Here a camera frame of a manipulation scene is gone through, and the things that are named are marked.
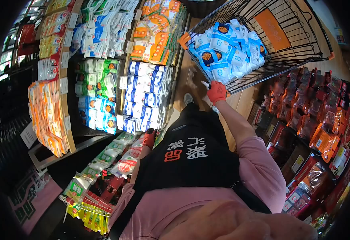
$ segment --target shopping cart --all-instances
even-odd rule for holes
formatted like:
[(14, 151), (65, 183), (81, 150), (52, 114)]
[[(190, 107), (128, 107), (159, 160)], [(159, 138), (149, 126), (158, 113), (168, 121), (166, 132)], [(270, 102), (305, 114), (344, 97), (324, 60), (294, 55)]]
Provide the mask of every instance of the shopping cart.
[[(226, 85), (231, 94), (308, 62), (326, 61), (335, 57), (321, 22), (306, 0), (231, 0), (179, 39), (181, 46), (188, 51), (209, 82), (211, 79), (197, 58), (191, 54), (188, 46), (195, 42), (196, 36), (204, 33), (216, 22), (228, 23), (233, 18), (245, 25), (249, 31), (256, 31), (268, 53), (262, 67)], [(329, 57), (323, 57), (313, 26), (322, 32), (321, 37), (324, 37), (330, 51)]]

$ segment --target orange cart handle grip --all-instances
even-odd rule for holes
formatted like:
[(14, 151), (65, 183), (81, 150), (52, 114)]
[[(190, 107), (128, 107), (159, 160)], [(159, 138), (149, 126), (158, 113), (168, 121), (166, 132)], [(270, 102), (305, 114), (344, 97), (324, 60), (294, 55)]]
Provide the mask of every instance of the orange cart handle grip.
[(335, 53), (331, 52), (330, 56), (328, 57), (328, 60), (334, 59), (335, 58)]
[(178, 40), (178, 42), (180, 43), (180, 45), (182, 46), (182, 48), (183, 48), (184, 50), (187, 50), (188, 47), (187, 47), (186, 43), (187, 43), (188, 41), (190, 41), (190, 40), (191, 40), (190, 34), (189, 34), (189, 33), (185, 33), (185, 34), (183, 34), (183, 36), (180, 37), (180, 39)]

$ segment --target red glove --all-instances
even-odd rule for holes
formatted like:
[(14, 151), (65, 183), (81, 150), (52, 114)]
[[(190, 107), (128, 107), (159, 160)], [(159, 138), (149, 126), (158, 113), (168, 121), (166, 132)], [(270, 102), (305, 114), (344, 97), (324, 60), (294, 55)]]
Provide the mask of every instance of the red glove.
[(211, 81), (211, 89), (207, 91), (207, 96), (215, 106), (217, 101), (226, 100), (227, 90), (226, 86), (218, 81)]
[(151, 150), (153, 148), (153, 145), (155, 143), (156, 139), (156, 130), (153, 128), (150, 128), (144, 133), (144, 138), (143, 138), (143, 146), (149, 147)]

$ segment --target black apron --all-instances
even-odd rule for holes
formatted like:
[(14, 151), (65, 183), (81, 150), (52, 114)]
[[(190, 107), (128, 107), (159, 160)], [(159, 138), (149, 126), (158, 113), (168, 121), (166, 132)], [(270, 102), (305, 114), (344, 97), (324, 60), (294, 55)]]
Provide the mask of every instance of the black apron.
[(219, 117), (188, 104), (169, 127), (162, 142), (140, 160), (135, 193), (110, 229), (119, 239), (136, 206), (147, 191), (171, 187), (227, 187), (256, 211), (269, 208), (242, 183), (238, 154), (228, 148)]

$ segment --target shoe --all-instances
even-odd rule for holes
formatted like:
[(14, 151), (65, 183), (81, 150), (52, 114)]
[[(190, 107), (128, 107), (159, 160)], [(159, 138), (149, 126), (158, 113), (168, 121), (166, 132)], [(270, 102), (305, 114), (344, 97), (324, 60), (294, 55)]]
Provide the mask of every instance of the shoe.
[(184, 94), (184, 104), (194, 103), (194, 99), (192, 98), (192, 95), (189, 93)]

